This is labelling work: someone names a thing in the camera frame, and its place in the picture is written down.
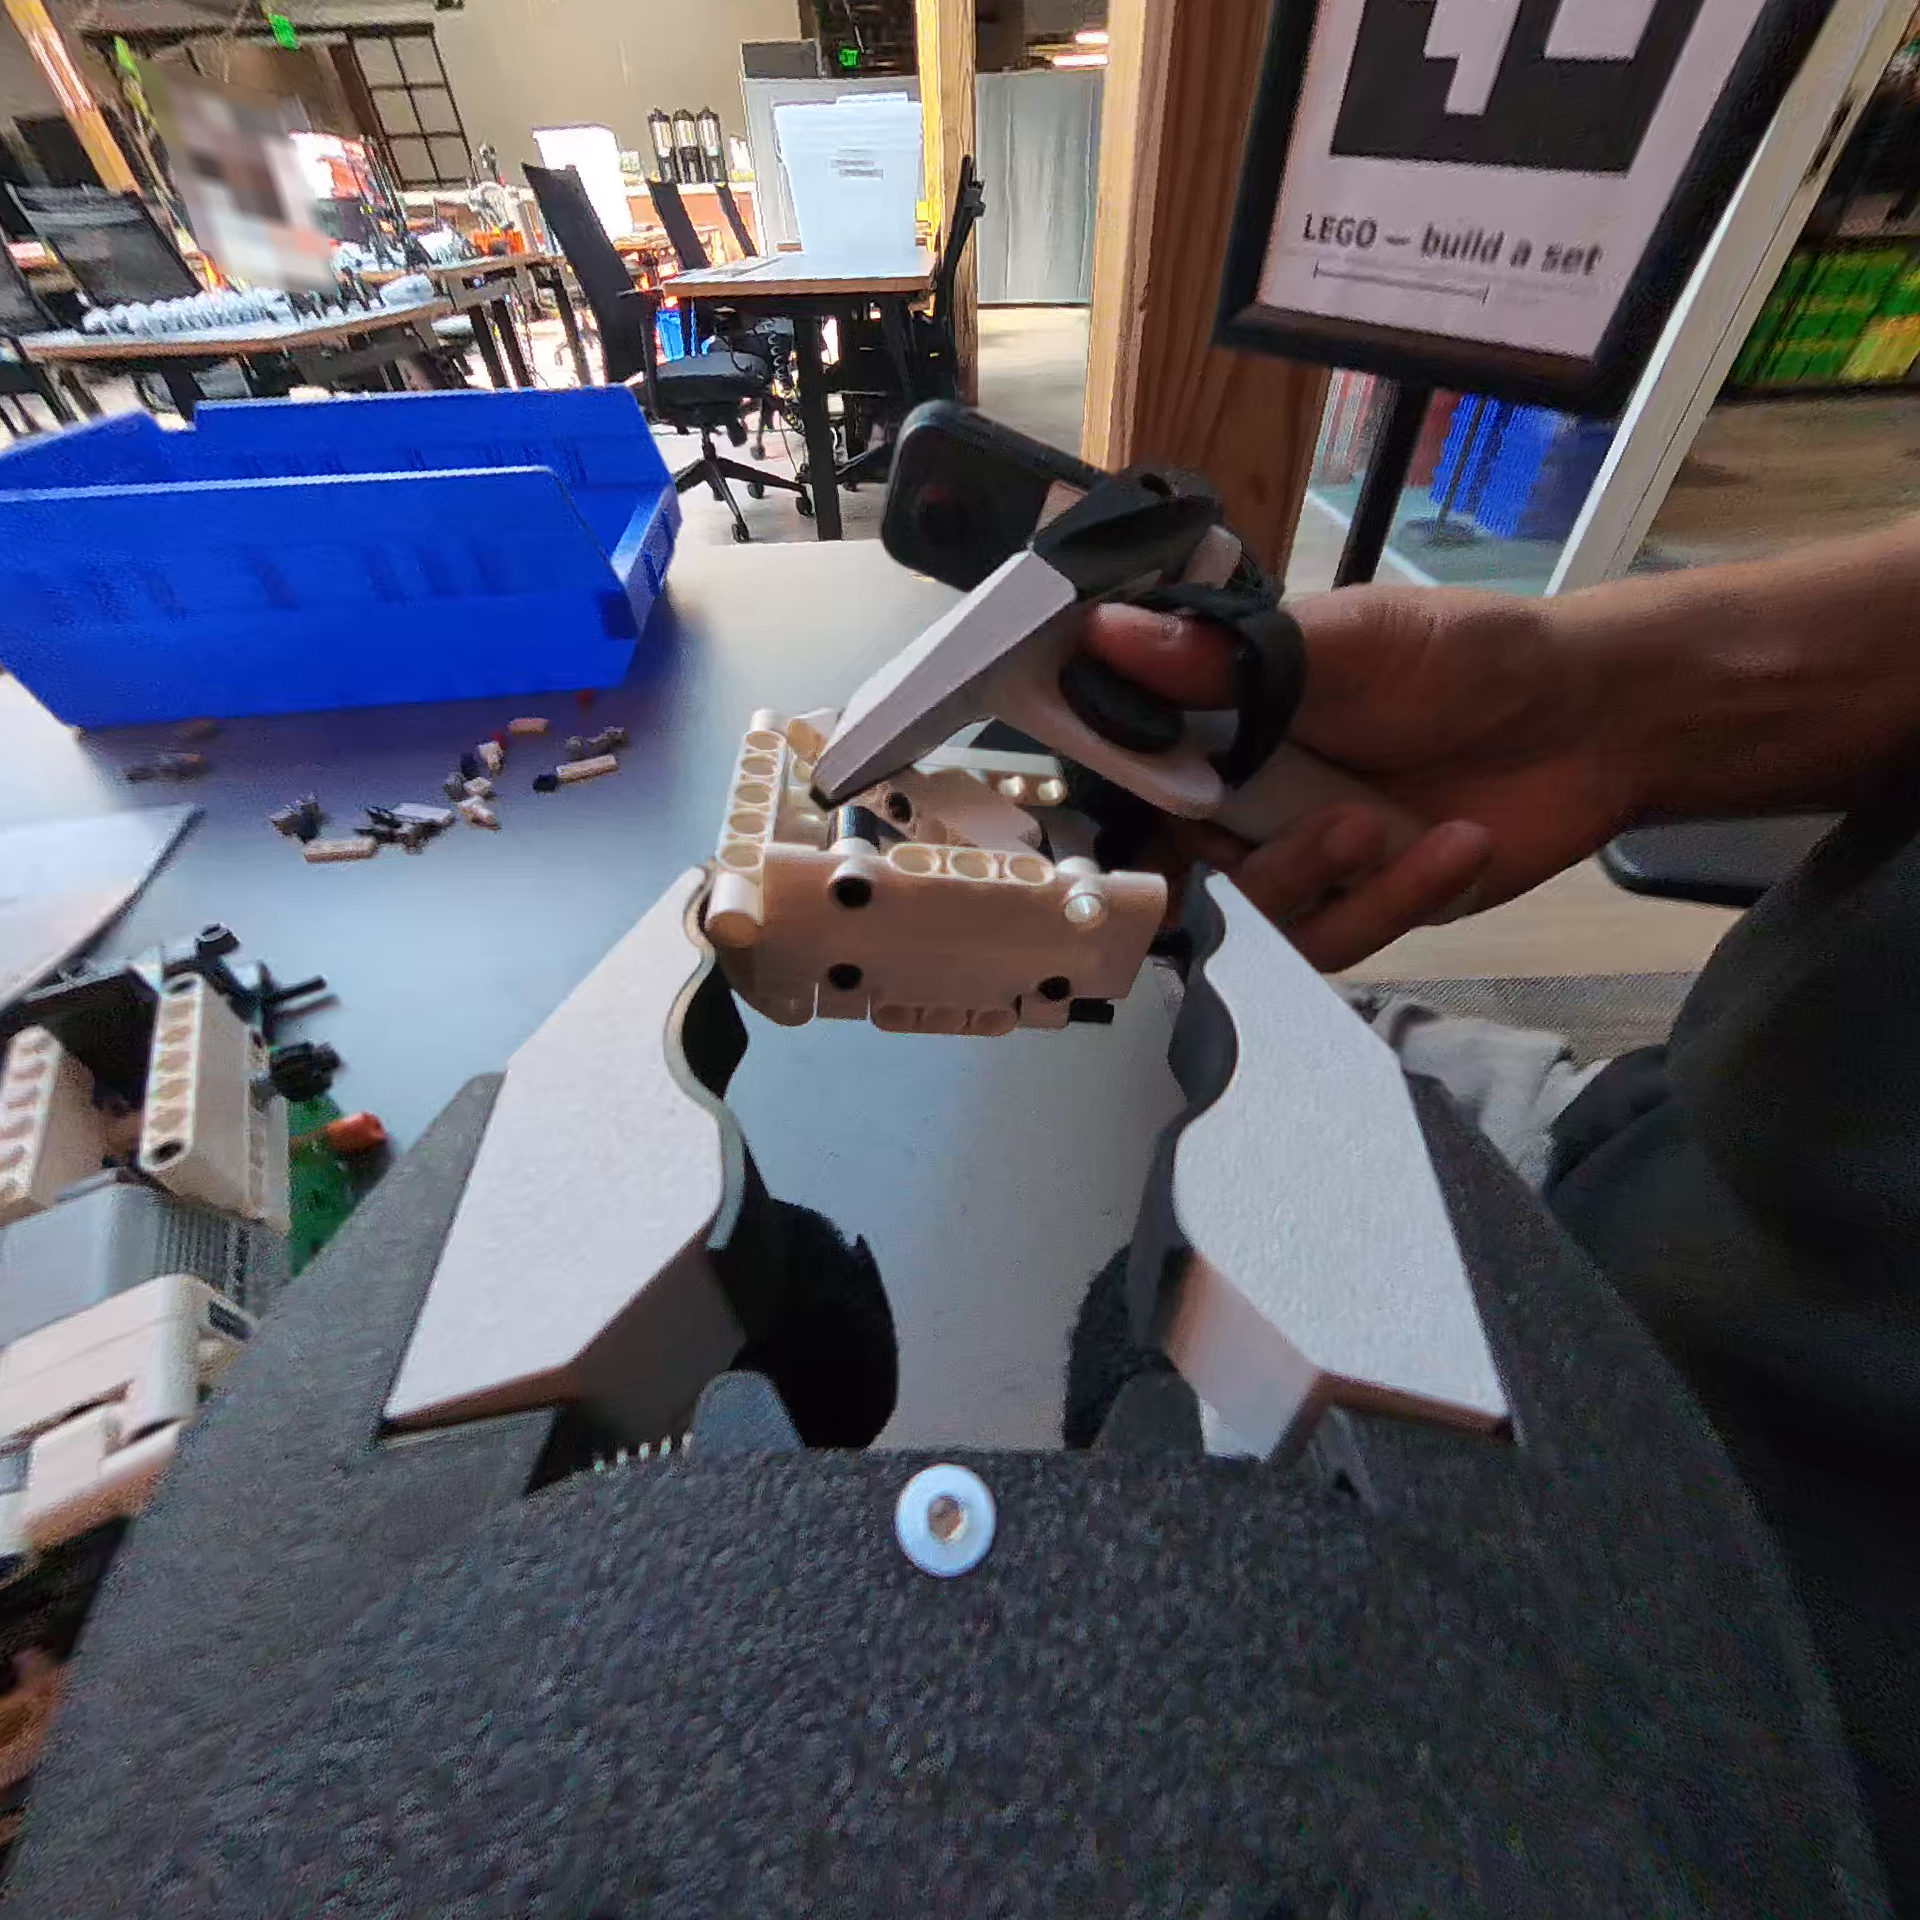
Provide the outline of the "wooden desk with black legs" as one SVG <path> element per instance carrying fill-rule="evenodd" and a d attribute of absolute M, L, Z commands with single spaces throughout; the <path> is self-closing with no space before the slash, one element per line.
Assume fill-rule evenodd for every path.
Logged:
<path fill-rule="evenodd" d="M 776 252 L 724 268 L 682 271 L 661 295 L 713 303 L 746 316 L 776 316 L 796 328 L 797 402 L 808 454 L 805 486 L 818 542 L 842 542 L 839 461 L 833 447 L 831 386 L 823 364 L 823 324 L 859 306 L 878 306 L 900 324 L 913 300 L 934 290 L 939 262 L 924 246 L 863 253 Z"/>

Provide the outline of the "thick wooden post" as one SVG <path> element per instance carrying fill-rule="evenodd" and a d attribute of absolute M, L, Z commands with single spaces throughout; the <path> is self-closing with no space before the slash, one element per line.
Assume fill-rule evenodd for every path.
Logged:
<path fill-rule="evenodd" d="M 1208 479 L 1275 576 L 1329 377 L 1213 342 L 1267 3 L 1114 3 L 1082 456 Z"/>

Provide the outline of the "white lego subassembly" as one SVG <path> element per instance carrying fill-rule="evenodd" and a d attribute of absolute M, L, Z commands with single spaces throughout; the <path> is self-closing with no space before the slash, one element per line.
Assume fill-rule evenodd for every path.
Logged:
<path fill-rule="evenodd" d="M 1167 882 L 1093 857 L 1061 762 L 941 746 L 820 803 L 833 722 L 761 707 L 741 735 L 702 902 L 735 994 L 784 1026 L 996 1040 L 1133 993 Z"/>

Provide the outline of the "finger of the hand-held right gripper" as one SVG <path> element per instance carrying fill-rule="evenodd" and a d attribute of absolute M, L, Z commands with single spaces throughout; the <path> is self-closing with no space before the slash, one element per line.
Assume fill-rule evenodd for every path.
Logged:
<path fill-rule="evenodd" d="M 812 753 L 812 792 L 838 807 L 989 715 L 984 685 L 1078 599 L 1069 576 L 1020 551 L 849 697 Z"/>

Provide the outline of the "person's right hand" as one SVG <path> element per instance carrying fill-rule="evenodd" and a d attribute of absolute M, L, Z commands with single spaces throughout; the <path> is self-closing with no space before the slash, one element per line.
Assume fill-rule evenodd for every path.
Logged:
<path fill-rule="evenodd" d="M 1167 876 L 1218 869 L 1325 973 L 1506 904 L 1627 827 L 1642 740 L 1582 599 L 1339 589 L 1297 607 L 1292 742 L 1367 787 L 1272 840 L 1162 821 Z"/>

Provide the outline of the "stack of green boxes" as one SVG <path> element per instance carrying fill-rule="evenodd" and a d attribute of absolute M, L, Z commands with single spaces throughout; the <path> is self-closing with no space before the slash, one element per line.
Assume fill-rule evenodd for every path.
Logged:
<path fill-rule="evenodd" d="M 1801 246 L 1754 318 L 1723 398 L 1906 389 L 1915 367 L 1915 237 Z"/>

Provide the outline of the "black framed sign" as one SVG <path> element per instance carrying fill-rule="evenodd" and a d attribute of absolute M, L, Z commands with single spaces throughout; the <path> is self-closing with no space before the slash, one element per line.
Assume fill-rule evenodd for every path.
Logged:
<path fill-rule="evenodd" d="M 1272 5 L 1213 342 L 1620 413 L 1829 15 Z"/>

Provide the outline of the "long wooden work table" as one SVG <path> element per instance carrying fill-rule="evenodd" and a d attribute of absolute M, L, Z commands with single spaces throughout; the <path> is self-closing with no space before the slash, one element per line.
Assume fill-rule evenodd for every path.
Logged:
<path fill-rule="evenodd" d="M 390 390 L 405 386 L 408 367 L 434 390 L 447 347 L 437 324 L 447 318 L 454 318 L 454 304 L 445 298 L 229 324 L 158 324 L 150 312 L 130 329 L 4 336 L 4 356 L 37 374 L 158 378 L 173 410 L 190 421 L 204 399 L 204 374 L 222 370 L 238 371 L 248 398 L 285 398 L 300 389 L 325 395 Z"/>

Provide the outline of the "thin wooden post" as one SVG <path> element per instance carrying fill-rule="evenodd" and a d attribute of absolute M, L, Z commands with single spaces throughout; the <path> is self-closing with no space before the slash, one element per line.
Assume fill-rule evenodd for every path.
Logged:
<path fill-rule="evenodd" d="M 963 181 L 963 160 L 976 156 L 975 80 L 976 22 L 975 3 L 916 3 L 916 53 L 924 99 L 925 203 L 938 223 L 938 239 L 947 228 Z M 976 402 L 976 255 L 970 239 L 953 283 L 955 389 L 963 402 Z"/>

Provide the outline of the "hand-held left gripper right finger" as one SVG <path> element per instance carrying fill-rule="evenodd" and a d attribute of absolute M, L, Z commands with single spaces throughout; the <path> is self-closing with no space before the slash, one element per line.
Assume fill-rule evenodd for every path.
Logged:
<path fill-rule="evenodd" d="M 1188 892 L 1191 964 L 1127 1264 L 1135 1337 L 1235 1452 L 1297 1456 L 1332 1410 L 1509 1430 L 1398 1056 L 1229 876 Z"/>

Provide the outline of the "white board on desk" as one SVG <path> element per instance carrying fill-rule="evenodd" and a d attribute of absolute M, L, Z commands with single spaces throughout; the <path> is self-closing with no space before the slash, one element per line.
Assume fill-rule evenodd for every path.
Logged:
<path fill-rule="evenodd" d="M 790 102 L 774 131 L 802 252 L 904 271 L 918 252 L 924 105 L 904 92 Z"/>

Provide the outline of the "person's dark clothing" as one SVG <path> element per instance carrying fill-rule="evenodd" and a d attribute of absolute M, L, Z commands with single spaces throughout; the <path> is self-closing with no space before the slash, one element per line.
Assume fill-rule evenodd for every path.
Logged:
<path fill-rule="evenodd" d="M 1548 1208 L 1691 1381 L 1784 1549 L 1919 1894 L 1919 800 L 1871 790 L 1555 1123 Z"/>

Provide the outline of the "person's right forearm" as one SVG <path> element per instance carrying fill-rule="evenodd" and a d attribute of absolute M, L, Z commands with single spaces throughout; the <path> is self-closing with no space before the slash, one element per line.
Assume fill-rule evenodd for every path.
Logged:
<path fill-rule="evenodd" d="M 1615 826 L 1842 811 L 1915 780 L 1919 521 L 1563 603 Z"/>

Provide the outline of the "stack of blue crates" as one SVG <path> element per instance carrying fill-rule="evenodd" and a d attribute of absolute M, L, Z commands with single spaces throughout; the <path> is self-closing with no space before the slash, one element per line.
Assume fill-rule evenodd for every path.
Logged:
<path fill-rule="evenodd" d="M 1506 542 L 1554 542 L 1571 531 L 1613 443 L 1619 421 L 1463 395 L 1428 495 L 1439 517 Z"/>

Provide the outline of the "lego instruction booklet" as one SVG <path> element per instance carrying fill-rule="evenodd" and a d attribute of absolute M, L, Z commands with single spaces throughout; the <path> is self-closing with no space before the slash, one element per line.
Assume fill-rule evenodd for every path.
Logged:
<path fill-rule="evenodd" d="M 200 814 L 171 804 L 4 827 L 3 1008 L 116 920 Z"/>

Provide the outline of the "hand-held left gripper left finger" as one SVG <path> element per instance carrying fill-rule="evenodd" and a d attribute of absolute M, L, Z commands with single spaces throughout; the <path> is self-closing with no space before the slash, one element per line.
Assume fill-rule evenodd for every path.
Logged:
<path fill-rule="evenodd" d="M 400 1431 L 575 1408 L 662 1438 L 746 1344 L 746 1026 L 676 876 L 512 1056 L 383 1406 Z"/>

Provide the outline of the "scattered small lego pieces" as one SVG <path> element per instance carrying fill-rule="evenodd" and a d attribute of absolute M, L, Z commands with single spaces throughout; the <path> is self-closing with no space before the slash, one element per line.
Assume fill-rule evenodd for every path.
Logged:
<path fill-rule="evenodd" d="M 533 777 L 533 790 L 551 796 L 616 771 L 633 732 L 623 722 L 606 722 L 595 732 L 562 735 L 543 713 L 518 713 L 467 746 L 445 771 L 431 803 L 367 803 L 357 821 L 337 823 L 321 798 L 307 790 L 271 808 L 267 823 L 280 840 L 300 848 L 304 864 L 314 868 L 373 859 L 387 848 L 420 854 L 461 826 L 497 833 L 504 771 L 520 742 L 558 750 L 556 765 Z"/>

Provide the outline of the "blue plastic bin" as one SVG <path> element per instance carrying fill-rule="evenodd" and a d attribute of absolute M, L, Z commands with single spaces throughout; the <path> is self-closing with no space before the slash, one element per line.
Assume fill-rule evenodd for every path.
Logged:
<path fill-rule="evenodd" d="M 112 415 L 4 450 L 3 661 L 83 732 L 616 689 L 680 535 L 627 390 Z"/>

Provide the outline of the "white and green lego vehicle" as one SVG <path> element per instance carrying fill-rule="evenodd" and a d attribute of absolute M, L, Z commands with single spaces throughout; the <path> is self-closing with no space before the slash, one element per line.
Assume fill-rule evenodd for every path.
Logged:
<path fill-rule="evenodd" d="M 379 1176 L 332 997 L 226 925 L 56 977 L 4 1018 L 3 1574 L 152 1500 L 182 1431 Z"/>

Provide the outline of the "black sign stand pole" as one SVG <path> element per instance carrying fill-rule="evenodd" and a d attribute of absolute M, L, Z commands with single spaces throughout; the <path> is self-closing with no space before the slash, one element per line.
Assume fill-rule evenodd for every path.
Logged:
<path fill-rule="evenodd" d="M 1383 419 L 1362 475 L 1355 513 L 1339 551 L 1332 589 L 1376 581 L 1398 504 L 1419 450 L 1428 406 L 1435 398 L 1435 389 L 1399 378 L 1387 378 L 1383 392 Z"/>

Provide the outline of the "white slanted frame post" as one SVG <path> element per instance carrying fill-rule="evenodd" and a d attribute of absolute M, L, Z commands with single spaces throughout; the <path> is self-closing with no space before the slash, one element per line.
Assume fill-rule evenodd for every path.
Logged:
<path fill-rule="evenodd" d="M 1620 413 L 1546 598 L 1613 581 L 1639 555 L 1749 328 L 1914 18 L 1912 3 L 1836 3 L 1833 10 Z"/>

